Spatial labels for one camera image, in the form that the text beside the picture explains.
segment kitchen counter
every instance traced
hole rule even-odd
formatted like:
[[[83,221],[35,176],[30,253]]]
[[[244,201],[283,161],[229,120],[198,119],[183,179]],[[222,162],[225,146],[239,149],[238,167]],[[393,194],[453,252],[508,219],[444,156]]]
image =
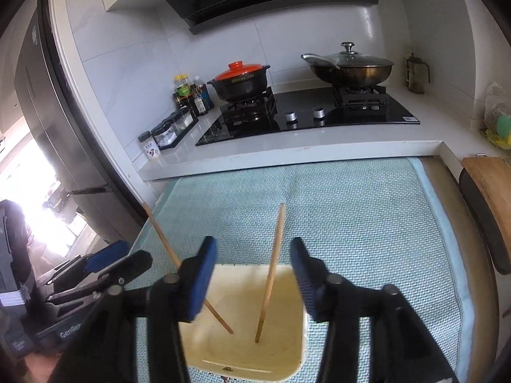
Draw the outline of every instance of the kitchen counter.
[[[388,87],[387,93],[415,115],[421,124],[313,128],[196,146],[220,115],[220,109],[215,108],[200,117],[198,124],[177,147],[163,151],[158,160],[145,164],[139,173],[143,180],[152,181],[285,164],[440,155],[454,177],[458,178],[463,157],[503,155],[480,134],[465,128],[435,98],[416,95],[396,86]]]

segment stainless steel refrigerator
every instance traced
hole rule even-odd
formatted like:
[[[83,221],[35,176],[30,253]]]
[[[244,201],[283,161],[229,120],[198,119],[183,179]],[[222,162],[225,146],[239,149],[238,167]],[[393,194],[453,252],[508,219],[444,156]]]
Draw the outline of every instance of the stainless steel refrigerator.
[[[133,243],[144,210],[91,134],[60,65],[48,0],[38,0],[14,79],[19,104],[37,144],[69,198],[107,243]]]

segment cutting board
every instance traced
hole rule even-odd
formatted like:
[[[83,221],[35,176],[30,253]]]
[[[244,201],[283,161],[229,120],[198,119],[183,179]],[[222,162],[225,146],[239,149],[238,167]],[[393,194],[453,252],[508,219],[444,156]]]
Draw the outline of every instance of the cutting board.
[[[490,208],[511,255],[511,166],[498,157],[470,157],[461,163]]]

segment wooden stick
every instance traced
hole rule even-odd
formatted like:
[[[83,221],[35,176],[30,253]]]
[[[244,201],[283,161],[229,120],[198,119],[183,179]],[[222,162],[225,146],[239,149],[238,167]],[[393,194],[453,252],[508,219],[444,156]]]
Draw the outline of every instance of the wooden stick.
[[[275,228],[275,238],[273,239],[273,251],[271,253],[270,269],[268,278],[266,279],[266,289],[264,291],[263,307],[261,308],[261,315],[259,315],[259,324],[257,325],[257,333],[255,334],[255,342],[259,343],[261,332],[263,331],[263,324],[266,318],[266,309],[270,302],[271,289],[275,281],[275,272],[277,270],[278,254],[280,252],[280,245],[282,243],[282,236],[284,234],[284,221],[286,220],[286,205],[282,203],[278,211],[277,227]]]
[[[167,240],[164,233],[162,232],[162,228],[160,227],[157,220],[154,218],[153,213],[151,212],[151,209],[149,208],[147,203],[144,203],[143,206],[144,206],[144,210],[147,213],[147,217],[149,217],[149,220],[151,221],[151,224],[153,225],[154,230],[156,231],[156,233],[158,234],[158,236],[160,238],[160,241],[162,242],[163,247],[169,254],[170,258],[172,259],[172,262],[174,262],[174,265],[179,269],[179,267],[181,266],[181,261],[177,257],[176,253],[172,250],[172,248],[169,244],[169,241]],[[206,306],[207,309],[209,309],[211,311],[213,316],[218,320],[218,322],[222,325],[222,327],[224,327],[229,332],[229,334],[234,334],[233,329],[228,326],[227,322],[224,321],[224,319],[220,316],[220,314],[216,311],[216,309],[213,308],[213,306],[210,304],[210,302],[207,299],[204,299],[204,305]]]

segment blue mat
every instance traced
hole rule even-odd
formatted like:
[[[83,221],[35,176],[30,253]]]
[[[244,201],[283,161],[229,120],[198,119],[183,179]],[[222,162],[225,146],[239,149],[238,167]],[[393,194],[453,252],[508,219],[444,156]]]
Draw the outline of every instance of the blue mat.
[[[468,377],[474,309],[456,238],[418,159],[300,164],[190,176],[169,184],[154,213],[183,259],[205,235],[218,239],[219,263],[268,263],[280,203],[287,204],[279,262],[303,238],[313,257],[354,284],[396,285],[422,318],[461,383]],[[153,267],[129,287],[175,271],[145,225],[133,249]],[[139,382],[149,381],[146,323],[137,323]],[[326,325],[310,322],[308,355],[293,383],[316,380]],[[369,377],[369,322],[361,320],[359,381]],[[195,383],[219,377],[190,368]]]

